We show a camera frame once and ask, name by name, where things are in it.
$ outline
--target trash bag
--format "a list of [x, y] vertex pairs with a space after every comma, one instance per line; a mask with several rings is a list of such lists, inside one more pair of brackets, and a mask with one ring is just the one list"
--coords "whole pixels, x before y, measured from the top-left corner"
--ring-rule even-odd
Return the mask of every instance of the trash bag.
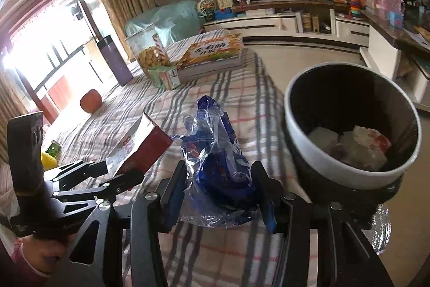
[[256, 216], [251, 166], [243, 156], [227, 112], [205, 95], [196, 116], [184, 117], [180, 143], [188, 168], [181, 220], [208, 228], [229, 228]]

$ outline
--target plastic jar of cookies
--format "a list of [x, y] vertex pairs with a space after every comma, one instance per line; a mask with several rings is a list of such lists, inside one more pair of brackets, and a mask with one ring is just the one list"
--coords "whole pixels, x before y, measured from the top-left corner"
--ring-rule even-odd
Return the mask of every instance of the plastic jar of cookies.
[[161, 44], [154, 23], [127, 37], [126, 41], [148, 78], [150, 77], [148, 69], [169, 64], [169, 57]]

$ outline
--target silver bolt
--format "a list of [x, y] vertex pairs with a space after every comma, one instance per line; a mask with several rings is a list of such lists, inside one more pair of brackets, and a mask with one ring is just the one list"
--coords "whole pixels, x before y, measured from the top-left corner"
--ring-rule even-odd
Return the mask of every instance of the silver bolt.
[[295, 199], [295, 193], [293, 193], [293, 192], [285, 192], [284, 195], [283, 195], [283, 197], [286, 200], [291, 201], [291, 200]]
[[158, 193], [157, 193], [157, 192], [148, 192], [148, 193], [145, 195], [145, 198], [146, 198], [148, 201], [155, 201], [155, 200], [158, 198]]
[[333, 210], [341, 210], [342, 209], [342, 205], [339, 202], [331, 202], [330, 207]]
[[102, 202], [98, 205], [98, 209], [100, 210], [108, 210], [110, 208], [109, 202]]

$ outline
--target water bottle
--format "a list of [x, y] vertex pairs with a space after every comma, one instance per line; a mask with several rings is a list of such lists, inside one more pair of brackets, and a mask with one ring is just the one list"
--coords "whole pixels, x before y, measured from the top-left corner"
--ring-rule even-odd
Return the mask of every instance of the water bottle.
[[132, 73], [124, 62], [111, 36], [104, 37], [97, 43], [97, 46], [120, 86], [125, 86], [133, 79]]

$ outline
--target pink sleeve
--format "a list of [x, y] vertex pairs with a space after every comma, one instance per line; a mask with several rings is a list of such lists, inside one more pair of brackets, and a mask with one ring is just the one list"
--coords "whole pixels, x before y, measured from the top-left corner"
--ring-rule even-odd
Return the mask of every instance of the pink sleeve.
[[45, 284], [49, 275], [36, 270], [29, 264], [22, 253], [22, 242], [19, 239], [15, 241], [11, 258], [15, 262], [20, 274], [28, 282], [28, 287], [42, 287]]

